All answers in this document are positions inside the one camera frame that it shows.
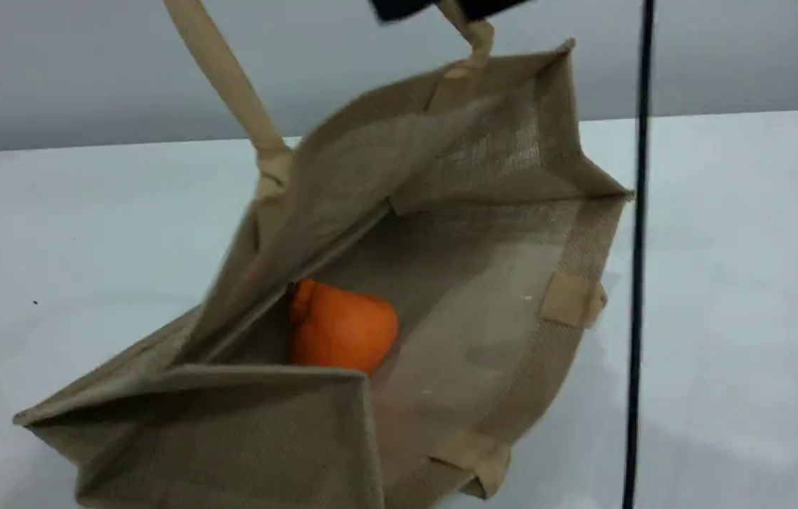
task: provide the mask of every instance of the orange fruit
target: orange fruit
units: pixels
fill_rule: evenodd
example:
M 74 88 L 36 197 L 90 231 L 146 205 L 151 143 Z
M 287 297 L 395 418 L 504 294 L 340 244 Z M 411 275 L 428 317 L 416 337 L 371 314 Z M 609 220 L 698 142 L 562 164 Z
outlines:
M 292 364 L 373 374 L 399 334 L 392 304 L 312 279 L 299 281 L 289 309 Z

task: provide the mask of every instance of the white surface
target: white surface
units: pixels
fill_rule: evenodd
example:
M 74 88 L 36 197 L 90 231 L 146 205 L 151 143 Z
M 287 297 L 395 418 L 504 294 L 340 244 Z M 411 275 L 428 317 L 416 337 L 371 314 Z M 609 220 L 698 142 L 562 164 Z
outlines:
M 625 183 L 633 122 L 585 122 Z M 0 509 L 69 509 L 15 411 L 198 302 L 256 180 L 244 141 L 0 153 Z M 798 112 L 656 119 L 638 506 L 798 507 Z M 618 506 L 630 209 L 611 302 L 489 505 Z

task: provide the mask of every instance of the tote bag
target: tote bag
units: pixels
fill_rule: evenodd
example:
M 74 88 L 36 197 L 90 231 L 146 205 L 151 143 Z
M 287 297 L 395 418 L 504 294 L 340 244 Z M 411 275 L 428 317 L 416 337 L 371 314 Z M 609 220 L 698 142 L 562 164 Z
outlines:
M 627 190 L 582 153 L 569 41 L 371 90 L 295 149 L 199 0 L 164 0 L 257 150 L 260 181 L 199 306 L 40 405 L 26 426 L 102 508 L 389 508 L 499 489 L 583 329 Z M 286 286 L 387 299 L 376 373 L 288 364 Z

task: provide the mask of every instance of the black cord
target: black cord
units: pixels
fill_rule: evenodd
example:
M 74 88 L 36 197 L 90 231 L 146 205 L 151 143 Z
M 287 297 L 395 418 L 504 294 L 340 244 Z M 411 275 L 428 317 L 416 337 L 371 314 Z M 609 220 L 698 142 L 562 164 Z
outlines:
M 640 352 L 644 322 L 644 263 L 647 240 L 647 149 L 650 147 L 650 81 L 653 67 L 653 28 L 656 6 L 644 0 L 638 77 L 638 182 L 635 186 L 634 254 L 631 270 L 631 349 L 628 364 L 628 438 L 625 451 L 625 490 L 622 509 L 632 509 L 638 476 L 638 405 L 640 403 Z

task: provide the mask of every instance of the bag handle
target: bag handle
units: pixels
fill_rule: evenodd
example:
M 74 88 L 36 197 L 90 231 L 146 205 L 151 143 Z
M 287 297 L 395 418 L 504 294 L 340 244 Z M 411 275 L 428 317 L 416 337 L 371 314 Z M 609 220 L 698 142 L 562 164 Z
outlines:
M 163 0 L 182 41 L 257 151 L 257 198 L 273 199 L 288 186 L 292 149 L 276 132 L 260 97 L 201 0 Z
M 455 62 L 447 68 L 433 91 L 427 113 L 444 113 L 454 107 L 464 106 L 473 99 L 477 79 L 490 59 L 495 32 L 486 21 L 469 22 L 465 19 L 457 0 L 440 0 L 437 7 L 471 45 L 471 55 L 467 60 Z
M 458 6 L 457 0 L 440 0 L 437 7 L 471 45 L 471 56 L 454 65 L 446 72 L 446 77 L 479 74 L 486 67 L 486 61 L 489 60 L 490 52 L 493 49 L 493 33 L 495 32 L 493 26 L 483 20 L 469 22 L 464 18 L 464 13 Z

